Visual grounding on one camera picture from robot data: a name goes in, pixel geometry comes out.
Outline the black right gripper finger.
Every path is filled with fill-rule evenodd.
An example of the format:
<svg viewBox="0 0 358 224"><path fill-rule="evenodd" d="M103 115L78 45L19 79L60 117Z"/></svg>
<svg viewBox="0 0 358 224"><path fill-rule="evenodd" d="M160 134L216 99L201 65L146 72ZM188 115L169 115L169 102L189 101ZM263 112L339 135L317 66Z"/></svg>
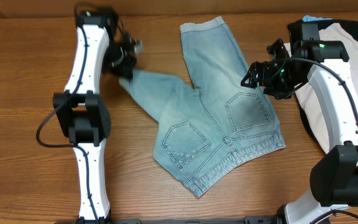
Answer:
<svg viewBox="0 0 358 224"><path fill-rule="evenodd" d="M241 86L256 89L257 85L261 82L259 73L263 73L263 63L254 62L250 65L246 75L241 80Z"/></svg>
<svg viewBox="0 0 358 224"><path fill-rule="evenodd" d="M272 45L267 46L267 53L270 54L273 59L285 59L290 57L281 38L278 38Z"/></svg>

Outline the light blue denim shorts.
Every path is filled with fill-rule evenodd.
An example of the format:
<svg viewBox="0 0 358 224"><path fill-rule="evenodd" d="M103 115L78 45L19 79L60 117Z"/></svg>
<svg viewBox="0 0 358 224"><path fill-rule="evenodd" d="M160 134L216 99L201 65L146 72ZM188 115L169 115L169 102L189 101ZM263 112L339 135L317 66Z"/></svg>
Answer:
<svg viewBox="0 0 358 224"><path fill-rule="evenodd" d="M283 149L280 122L261 88L241 86L248 64L226 22L180 26L191 83L134 70L120 85L156 122L154 159L201 197L237 166Z"/></svg>

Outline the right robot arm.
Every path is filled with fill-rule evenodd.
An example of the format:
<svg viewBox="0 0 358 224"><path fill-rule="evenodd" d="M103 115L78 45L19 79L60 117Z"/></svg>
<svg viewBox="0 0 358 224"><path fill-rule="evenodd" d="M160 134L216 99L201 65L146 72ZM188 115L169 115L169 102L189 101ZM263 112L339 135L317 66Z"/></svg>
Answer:
<svg viewBox="0 0 358 224"><path fill-rule="evenodd" d="M317 22L288 25L290 46L278 39L267 47L273 59L254 62L241 81L248 88L287 99L309 84L319 101L329 152L312 168L310 189L273 216L245 217L246 223L328 223L331 215L358 207L358 97L349 55L338 40L321 40Z"/></svg>

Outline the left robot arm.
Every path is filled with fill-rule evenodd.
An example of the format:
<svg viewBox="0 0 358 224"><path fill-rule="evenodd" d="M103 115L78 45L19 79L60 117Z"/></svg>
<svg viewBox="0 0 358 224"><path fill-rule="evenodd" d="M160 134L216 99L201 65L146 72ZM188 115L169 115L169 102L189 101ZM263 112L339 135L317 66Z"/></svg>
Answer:
<svg viewBox="0 0 358 224"><path fill-rule="evenodd" d="M73 149L80 180L81 205L77 223L111 223L104 151L111 133L111 116L100 95L104 73L132 79L141 41L123 28L111 6L75 10L76 54L70 79L53 96L63 135Z"/></svg>

